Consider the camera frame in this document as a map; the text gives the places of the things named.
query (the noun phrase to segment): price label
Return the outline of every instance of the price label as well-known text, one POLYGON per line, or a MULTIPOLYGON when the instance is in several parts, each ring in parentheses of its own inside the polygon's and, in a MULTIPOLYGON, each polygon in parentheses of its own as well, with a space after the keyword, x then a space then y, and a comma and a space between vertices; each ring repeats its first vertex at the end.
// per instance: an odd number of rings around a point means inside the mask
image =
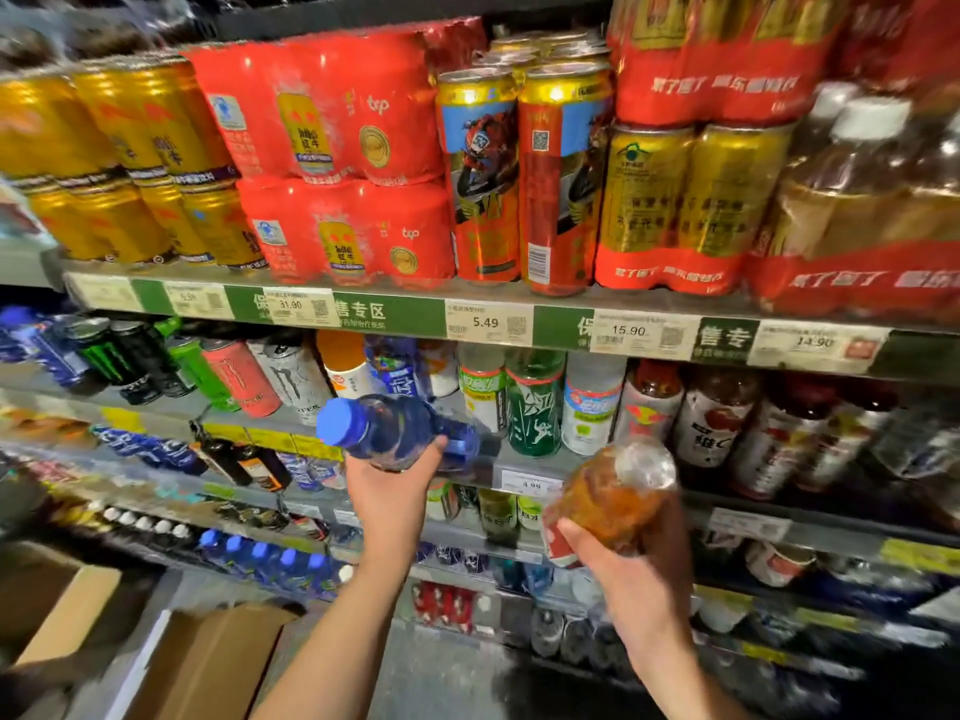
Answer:
POLYGON ((700 315, 597 308, 593 311, 590 351, 690 361, 699 329, 700 315))
POLYGON ((42 415, 62 417, 66 420, 78 419, 77 412, 73 409, 73 405, 66 401, 66 399, 39 393, 33 395, 33 403, 36 405, 36 410, 42 415))
POLYGON ((163 283, 174 313, 191 319, 233 321, 227 289, 219 283, 163 283))
POLYGON ((731 607, 740 607, 749 609, 754 605, 754 597, 746 593, 737 593, 736 591, 727 591, 725 588, 714 588, 713 586, 695 585, 694 593, 702 599, 713 599, 722 601, 731 607))
POLYGON ((564 491, 564 481, 555 477, 538 477, 511 469, 501 470, 499 490, 539 500, 555 498, 564 491))
POLYGON ((103 421, 114 429, 125 429, 127 432, 137 432, 141 435, 147 434, 143 421, 140 419, 140 414, 136 411, 120 407, 101 407, 100 414, 103 421))
POLYGON ((481 300, 446 301, 446 338, 474 344, 534 345, 534 307, 481 300))
POLYGON ((357 517, 357 513, 351 510, 341 510, 341 509, 334 508, 333 518, 334 520, 336 520, 338 523, 341 523, 342 525, 350 525, 350 526, 353 526, 354 528, 362 527, 360 525, 360 518, 357 517))
POLYGON ((229 440, 241 445, 251 443, 247 430, 237 424, 204 424, 203 430, 217 440, 229 440))
POLYGON ((68 272, 66 277, 88 308, 145 313, 134 284, 125 275, 68 272))
POLYGON ((274 432, 270 429, 255 429, 250 427, 246 430, 246 433, 253 443, 259 447, 268 447, 275 449, 277 452, 297 452, 293 435, 288 435, 285 432, 274 432))
POLYGON ((841 632, 859 632, 860 620, 855 616, 844 616, 842 613, 815 611, 812 608, 798 608, 794 617, 807 624, 819 624, 822 627, 839 629, 841 632))
POLYGON ((909 569, 960 576, 960 548, 887 538, 880 546, 880 559, 909 569))
POLYGON ((307 505, 306 503, 287 503, 287 510, 296 516, 306 516, 306 518, 315 518, 322 520, 324 517, 320 513, 320 508, 316 505, 307 505))
POLYGON ((890 328, 798 320, 763 320, 747 364, 767 369, 806 369, 866 374, 890 335, 890 328))
POLYGON ((282 535, 280 545, 284 548, 293 548, 303 553, 323 553, 324 544, 312 538, 298 537, 296 535, 282 535))
POLYGON ((785 517, 757 515, 754 512, 714 508, 706 528, 719 533, 733 533, 759 541, 782 541, 793 521, 785 517))
POLYGON ((278 326, 339 328, 340 315, 330 288, 264 288, 270 319, 278 326))
POLYGON ((300 455, 317 457, 321 460, 334 460, 338 463, 344 460, 344 453, 340 447, 324 444, 316 436, 294 435, 294 445, 296 445, 296 453, 300 455))
POLYGON ((203 483, 203 494, 205 496, 219 497, 221 500, 233 500, 237 491, 228 484, 203 483))
POLYGON ((762 647, 760 644, 751 644, 749 641, 741 641, 740 649, 747 657, 753 657, 755 660, 765 660, 774 665, 789 666, 790 657, 786 652, 781 652, 770 647, 762 647))

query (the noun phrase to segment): green can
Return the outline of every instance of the green can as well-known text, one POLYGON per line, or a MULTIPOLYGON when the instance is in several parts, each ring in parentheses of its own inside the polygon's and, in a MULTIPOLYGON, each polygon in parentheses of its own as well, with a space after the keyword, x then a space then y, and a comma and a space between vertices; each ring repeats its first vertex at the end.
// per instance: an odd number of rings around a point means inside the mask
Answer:
POLYGON ((199 392, 210 400, 214 409, 221 412, 236 412, 240 409, 237 400, 224 386, 204 354, 200 350, 198 336, 174 334, 166 339, 167 352, 174 358, 176 364, 197 385, 199 392))
POLYGON ((510 348, 506 361, 510 446, 528 457, 552 455, 560 448, 567 354, 541 348, 510 348))

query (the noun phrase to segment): black can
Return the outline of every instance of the black can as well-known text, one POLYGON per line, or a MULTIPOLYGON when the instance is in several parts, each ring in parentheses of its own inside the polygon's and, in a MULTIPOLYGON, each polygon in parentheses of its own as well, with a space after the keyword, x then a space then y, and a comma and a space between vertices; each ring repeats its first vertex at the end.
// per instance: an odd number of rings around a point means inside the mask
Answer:
POLYGON ((250 474, 240 466, 235 452, 236 447, 229 439, 207 439, 199 444, 203 454, 218 468, 230 482, 241 488, 254 482, 250 474))
POLYGON ((163 345, 163 337, 143 320, 114 320, 113 335, 167 397, 185 397, 197 388, 163 345))
POLYGON ((290 485, 290 473, 274 450, 243 444, 234 454, 250 478, 265 491, 277 493, 290 485))
POLYGON ((161 396, 143 366, 111 330, 108 318, 77 318, 64 325, 64 334, 80 358, 97 370, 128 404, 148 404, 161 396))

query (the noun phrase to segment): tall can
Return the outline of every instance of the tall can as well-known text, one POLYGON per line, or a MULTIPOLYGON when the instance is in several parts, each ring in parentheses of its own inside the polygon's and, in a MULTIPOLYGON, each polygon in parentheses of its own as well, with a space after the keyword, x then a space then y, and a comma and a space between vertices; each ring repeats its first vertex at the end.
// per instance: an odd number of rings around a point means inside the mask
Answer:
POLYGON ((521 455, 546 457, 560 448, 566 362, 563 351, 507 351, 507 436, 521 455))
POLYGON ((520 268, 535 293, 570 296, 594 277, 613 102, 607 63, 527 72, 519 96, 520 268))
POLYGON ((120 389, 127 404, 148 404, 161 396, 161 390, 111 331, 109 318, 76 318, 64 326, 64 333, 77 352, 106 379, 120 389))
POLYGON ((200 192, 237 179, 234 160, 189 60, 179 55, 141 57, 121 75, 177 187, 200 192))
POLYGON ((651 288, 661 265, 653 253, 672 244, 693 128, 618 121, 611 133, 596 280, 606 288, 651 288))
POLYGON ((213 373, 251 417, 269 417, 282 406, 263 369, 242 340, 202 338, 199 347, 213 373))
POLYGON ((108 240, 121 263, 162 263, 176 258, 173 242, 133 184, 79 193, 74 198, 94 234, 108 240))
POLYGON ((313 353, 304 345, 303 332, 284 328, 246 345, 280 400, 296 410, 301 423, 315 425, 318 410, 333 394, 313 353))
POLYGON ((474 282, 515 280, 521 235, 517 87, 510 70, 442 73, 437 120, 458 275, 474 282))
POLYGON ((143 320, 114 320, 110 324, 110 331, 164 396, 185 397, 196 389, 163 347, 160 331, 150 323, 143 320))
POLYGON ((184 198, 173 184, 141 185, 140 198, 167 231, 176 254, 188 263, 210 263, 213 255, 201 239, 184 207, 184 198))
POLYGON ((719 276, 704 295, 721 295, 737 283, 740 262, 786 164, 792 132, 792 123, 767 128, 712 123, 694 144, 677 238, 681 250, 702 256, 697 273, 719 276))
POLYGON ((127 176, 141 187, 151 187, 171 180, 146 120, 123 86, 122 71, 134 60, 117 56, 83 61, 71 71, 70 80, 97 128, 113 144, 127 176))
POLYGON ((27 194, 36 218, 74 260, 115 260, 114 246, 93 232, 90 221, 77 206, 76 197, 56 184, 27 194))
POLYGON ((0 77, 3 108, 13 109, 33 157, 64 189, 109 186, 126 171, 70 82, 57 69, 0 77))
POLYGON ((240 409, 237 400, 231 396, 224 382, 214 372, 200 350, 200 338, 188 334, 174 333, 166 341, 167 353, 187 375, 197 390, 207 399, 213 408, 221 412, 236 412, 240 409))
POLYGON ((267 267, 236 188, 184 192, 183 207, 214 262, 238 271, 267 267))

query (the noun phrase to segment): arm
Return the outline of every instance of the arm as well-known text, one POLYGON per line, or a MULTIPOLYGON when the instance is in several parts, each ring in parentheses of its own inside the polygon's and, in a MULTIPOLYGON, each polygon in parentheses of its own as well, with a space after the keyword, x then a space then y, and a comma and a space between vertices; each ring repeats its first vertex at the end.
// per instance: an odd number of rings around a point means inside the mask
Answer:
POLYGON ((424 528, 427 486, 445 445, 438 438, 402 474, 346 457, 346 487, 364 526, 360 565, 250 720, 367 717, 394 605, 424 528))
POLYGON ((566 518, 558 528, 603 587, 633 671, 668 720, 748 720, 697 662, 688 618, 690 538, 679 497, 671 495, 643 529, 645 556, 618 556, 566 518))

